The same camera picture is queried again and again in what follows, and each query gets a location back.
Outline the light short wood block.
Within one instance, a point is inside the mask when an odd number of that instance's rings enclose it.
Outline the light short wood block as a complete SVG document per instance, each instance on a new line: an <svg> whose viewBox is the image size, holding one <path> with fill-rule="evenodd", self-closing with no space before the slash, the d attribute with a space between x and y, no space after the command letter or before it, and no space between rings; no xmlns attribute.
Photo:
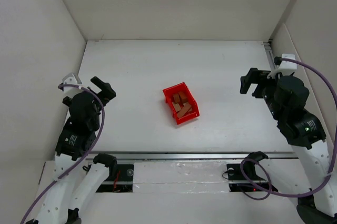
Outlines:
<svg viewBox="0 0 337 224"><path fill-rule="evenodd" d="M184 92L182 92L182 91L179 92L179 96L180 96L180 99L181 99L182 103L188 102L188 98L187 98L187 96L186 96L186 94Z"/></svg>

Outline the light long wood block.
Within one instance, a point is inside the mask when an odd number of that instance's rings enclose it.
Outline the light long wood block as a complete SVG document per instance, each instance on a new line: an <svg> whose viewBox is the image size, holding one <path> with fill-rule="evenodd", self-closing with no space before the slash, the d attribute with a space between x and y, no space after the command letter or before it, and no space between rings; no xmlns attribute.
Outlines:
<svg viewBox="0 0 337 224"><path fill-rule="evenodd" d="M178 112L177 117L178 118L182 118L183 116L185 116L187 114L187 112L192 108L192 106L187 103L186 105L184 105L181 110Z"/></svg>

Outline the red plastic bin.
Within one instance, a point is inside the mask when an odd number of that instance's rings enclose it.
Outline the red plastic bin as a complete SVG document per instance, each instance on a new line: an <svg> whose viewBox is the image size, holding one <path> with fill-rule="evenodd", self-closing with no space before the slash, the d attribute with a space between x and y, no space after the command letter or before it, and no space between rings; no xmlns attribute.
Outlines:
<svg viewBox="0 0 337 224"><path fill-rule="evenodd" d="M173 101L173 94L179 93L181 91L186 94L186 96L188 98L188 102L182 103L181 100L180 100L180 102L179 102L180 107L182 108L184 105L189 103L192 106L192 108L187 112L187 114L185 116L183 116L182 118L178 118L177 117L178 113L175 112L172 103L174 102ZM168 88L164 89L163 94L164 94L164 97L165 97L165 103L169 106L172 117L174 118L177 125L180 125L182 123L185 123L189 120L195 119L195 118L200 116L200 112L199 112L199 109L198 109L197 102L194 99L191 92L189 91L185 82L182 82L182 83L179 83L179 84L174 85L172 87L168 87Z"/></svg>

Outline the reddish long wood block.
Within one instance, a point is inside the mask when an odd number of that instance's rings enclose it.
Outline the reddish long wood block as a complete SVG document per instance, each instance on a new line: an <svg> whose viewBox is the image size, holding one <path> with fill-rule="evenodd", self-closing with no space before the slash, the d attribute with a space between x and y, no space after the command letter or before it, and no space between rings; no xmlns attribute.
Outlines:
<svg viewBox="0 0 337 224"><path fill-rule="evenodd" d="M174 107L174 110L176 113L179 113L181 111L181 107L178 103L172 103L173 107Z"/></svg>

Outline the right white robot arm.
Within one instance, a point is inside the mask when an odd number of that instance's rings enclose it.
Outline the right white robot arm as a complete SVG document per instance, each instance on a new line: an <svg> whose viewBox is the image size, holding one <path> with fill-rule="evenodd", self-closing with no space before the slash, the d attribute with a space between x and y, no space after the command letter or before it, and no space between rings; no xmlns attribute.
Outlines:
<svg viewBox="0 0 337 224"><path fill-rule="evenodd" d="M304 223L336 223L336 172L330 169L335 159L329 155L326 134L320 120L305 109L309 90L293 75L251 68L240 78L240 93L247 93L251 84L257 87L253 97L263 99L277 128L297 155L309 186L279 169L263 152L250 153L240 169L244 178L254 169L277 189L275 195L289 198Z"/></svg>

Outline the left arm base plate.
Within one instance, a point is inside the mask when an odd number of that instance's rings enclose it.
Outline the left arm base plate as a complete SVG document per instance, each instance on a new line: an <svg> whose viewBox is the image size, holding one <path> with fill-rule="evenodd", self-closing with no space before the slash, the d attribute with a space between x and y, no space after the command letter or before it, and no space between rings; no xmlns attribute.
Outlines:
<svg viewBox="0 0 337 224"><path fill-rule="evenodd" d="M118 164L114 176L108 177L97 189L97 193L129 193L133 191L133 164Z"/></svg>

